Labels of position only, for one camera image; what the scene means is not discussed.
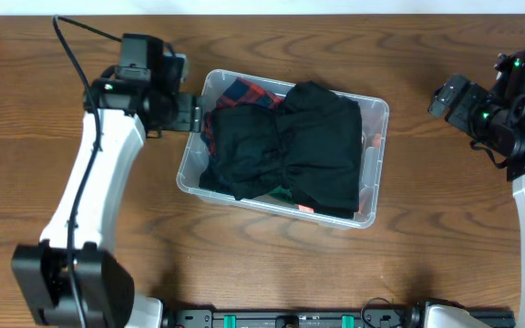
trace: wooden tabletop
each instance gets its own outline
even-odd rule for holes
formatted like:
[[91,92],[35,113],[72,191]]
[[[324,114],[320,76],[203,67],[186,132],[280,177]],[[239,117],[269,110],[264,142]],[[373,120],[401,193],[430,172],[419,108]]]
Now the wooden tabletop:
[[[180,191],[187,133],[151,139],[133,165],[116,256],[138,291],[217,308],[359,308],[375,296],[520,305],[518,216],[506,173],[427,113],[451,74],[482,86],[499,52],[525,47],[525,16],[79,17],[114,35],[169,40],[190,59],[185,91],[215,68],[381,97],[390,106],[376,222],[339,231],[202,202]],[[63,26],[90,80],[118,44]],[[50,17],[0,17],[0,326],[32,326],[10,270],[36,244],[81,135],[82,86]]]

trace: plaid fabric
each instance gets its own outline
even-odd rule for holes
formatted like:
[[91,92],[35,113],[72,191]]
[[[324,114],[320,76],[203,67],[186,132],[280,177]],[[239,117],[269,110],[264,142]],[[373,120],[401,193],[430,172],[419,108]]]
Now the plaid fabric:
[[[214,110],[252,104],[269,109],[277,109],[282,101],[283,99],[276,96],[273,92],[267,91],[242,77],[238,77],[216,100],[216,108]],[[206,113],[204,118],[202,139],[208,146],[210,154],[214,155],[216,148],[211,130],[211,112]]]

